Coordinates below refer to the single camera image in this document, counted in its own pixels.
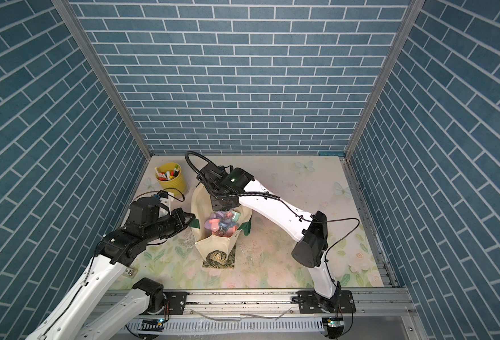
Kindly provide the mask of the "teal hourglass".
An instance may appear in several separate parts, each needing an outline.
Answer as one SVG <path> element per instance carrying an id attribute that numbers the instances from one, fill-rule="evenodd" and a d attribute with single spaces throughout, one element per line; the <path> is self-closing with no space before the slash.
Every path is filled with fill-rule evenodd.
<path id="1" fill-rule="evenodd" d="M 233 223 L 237 223 L 239 221 L 239 218 L 241 217 L 241 214 L 237 211 L 233 211 L 231 214 L 231 221 Z"/>

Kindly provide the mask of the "blue hourglass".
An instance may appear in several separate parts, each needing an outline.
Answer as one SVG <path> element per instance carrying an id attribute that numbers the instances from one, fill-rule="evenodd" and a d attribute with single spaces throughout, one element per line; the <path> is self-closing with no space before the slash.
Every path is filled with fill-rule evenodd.
<path id="1" fill-rule="evenodd" d="M 224 229 L 225 230 L 230 230 L 235 226 L 235 223 L 232 221 L 231 218 L 227 218 L 224 220 Z"/>

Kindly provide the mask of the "cream canvas tote bag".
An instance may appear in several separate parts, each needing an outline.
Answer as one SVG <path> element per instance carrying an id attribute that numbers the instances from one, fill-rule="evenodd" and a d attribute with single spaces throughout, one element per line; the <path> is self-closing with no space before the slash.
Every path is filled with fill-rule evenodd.
<path id="1" fill-rule="evenodd" d="M 243 206 L 228 211 L 214 211 L 210 195 L 200 184 L 191 198 L 191 212 L 195 219 L 190 227 L 195 246 L 203 258 L 203 266 L 233 269 L 237 239 L 251 232 L 253 211 Z"/>

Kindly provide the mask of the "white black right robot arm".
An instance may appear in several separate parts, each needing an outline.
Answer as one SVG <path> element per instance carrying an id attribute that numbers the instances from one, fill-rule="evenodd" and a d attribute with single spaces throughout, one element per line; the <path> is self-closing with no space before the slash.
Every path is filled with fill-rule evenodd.
<path id="1" fill-rule="evenodd" d="M 241 168 L 230 167 L 226 170 L 209 162 L 202 169 L 192 167 L 192 170 L 210 194 L 214 209 L 250 208 L 274 222 L 295 240 L 292 257 L 309 269 L 317 305 L 326 313 L 340 311 L 344 295 L 340 282 L 333 278 L 329 270 L 328 224 L 331 221 L 323 212 L 310 213 L 285 202 Z"/>

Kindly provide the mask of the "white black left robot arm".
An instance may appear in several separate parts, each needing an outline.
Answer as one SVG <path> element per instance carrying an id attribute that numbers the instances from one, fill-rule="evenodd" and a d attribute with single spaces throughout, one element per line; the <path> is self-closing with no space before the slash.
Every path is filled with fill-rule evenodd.
<path id="1" fill-rule="evenodd" d="M 74 286 L 28 339 L 110 339 L 135 317 L 148 314 L 164 321 L 169 302 L 163 285 L 140 279 L 102 315 L 88 322 L 101 298 L 133 261 L 158 240 L 168 240 L 195 220 L 181 208 L 171 209 L 161 195 L 131 202 L 126 223 L 104 236 Z"/>

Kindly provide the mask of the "yellow cup with markers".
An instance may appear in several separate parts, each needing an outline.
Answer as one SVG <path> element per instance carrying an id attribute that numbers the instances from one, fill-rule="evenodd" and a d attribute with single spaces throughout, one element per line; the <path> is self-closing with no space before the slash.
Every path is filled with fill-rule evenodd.
<path id="1" fill-rule="evenodd" d="M 156 179 L 163 190 L 167 190 L 176 196 L 186 193 L 186 179 L 183 170 L 178 163 L 167 163 L 154 168 Z"/>

